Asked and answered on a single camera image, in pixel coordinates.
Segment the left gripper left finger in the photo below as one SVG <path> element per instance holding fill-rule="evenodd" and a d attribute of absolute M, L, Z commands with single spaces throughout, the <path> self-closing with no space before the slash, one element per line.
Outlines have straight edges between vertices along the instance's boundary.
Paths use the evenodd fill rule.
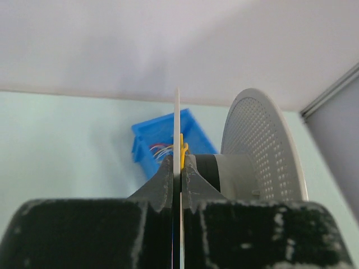
<path fill-rule="evenodd" d="M 173 159 L 128 198 L 36 199 L 14 213 L 2 268 L 171 268 Z"/>

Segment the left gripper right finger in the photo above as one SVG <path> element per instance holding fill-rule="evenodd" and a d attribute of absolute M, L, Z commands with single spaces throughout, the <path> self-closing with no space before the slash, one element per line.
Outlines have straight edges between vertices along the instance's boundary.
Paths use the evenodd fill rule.
<path fill-rule="evenodd" d="M 185 268 L 352 268 L 330 212 L 313 202 L 228 200 L 187 161 Z"/>

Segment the grey cable spool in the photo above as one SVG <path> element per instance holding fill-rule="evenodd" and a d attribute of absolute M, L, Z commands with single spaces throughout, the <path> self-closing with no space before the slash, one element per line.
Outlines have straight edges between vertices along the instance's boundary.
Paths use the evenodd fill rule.
<path fill-rule="evenodd" d="M 193 212 L 211 197 L 307 200 L 299 157 L 282 112 L 257 89 L 240 92 L 231 105 L 219 154 L 190 155 L 174 102 L 174 183 L 181 210 Z"/>

